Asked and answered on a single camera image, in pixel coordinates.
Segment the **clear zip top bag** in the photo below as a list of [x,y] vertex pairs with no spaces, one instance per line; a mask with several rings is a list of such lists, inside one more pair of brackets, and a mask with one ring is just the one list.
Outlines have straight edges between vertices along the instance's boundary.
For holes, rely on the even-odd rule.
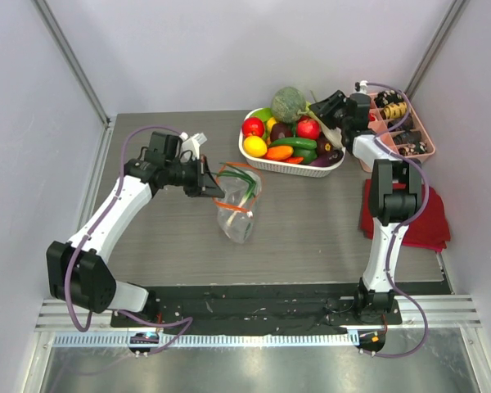
[[244,244],[252,233],[263,191],[260,172],[247,164],[225,162],[216,180],[224,192],[223,198],[214,198],[218,225],[231,241]]

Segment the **green onion toy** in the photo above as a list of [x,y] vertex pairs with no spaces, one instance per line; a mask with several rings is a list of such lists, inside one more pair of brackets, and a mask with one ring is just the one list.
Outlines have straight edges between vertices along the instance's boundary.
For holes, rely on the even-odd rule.
[[261,189],[252,168],[226,162],[216,174],[216,179],[225,193],[224,198],[214,200],[215,205],[226,214],[224,225],[230,227],[237,219],[252,219]]

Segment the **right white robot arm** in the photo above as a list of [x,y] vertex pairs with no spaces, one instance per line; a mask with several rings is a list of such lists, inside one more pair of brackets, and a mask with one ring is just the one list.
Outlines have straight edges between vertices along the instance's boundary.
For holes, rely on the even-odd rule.
[[399,250],[409,223],[422,207],[420,167],[403,160],[369,128],[370,106],[370,96],[361,91],[348,97],[337,91],[309,105],[317,120],[329,129],[340,130],[342,146],[348,153],[372,167],[367,199],[373,218],[372,247],[349,307],[362,323],[372,323],[393,311]]

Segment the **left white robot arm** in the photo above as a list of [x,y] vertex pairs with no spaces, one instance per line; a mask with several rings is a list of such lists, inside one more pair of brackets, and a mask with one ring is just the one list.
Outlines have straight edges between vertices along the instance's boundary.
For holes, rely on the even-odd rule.
[[53,242],[47,249],[54,298],[95,314],[128,311],[142,327],[156,321],[158,307],[149,290],[116,280],[108,260],[137,213],[165,187],[180,187],[188,197],[224,196],[200,152],[206,140],[203,133],[189,136],[157,128],[138,157],[121,158],[114,188],[94,215],[68,241]]

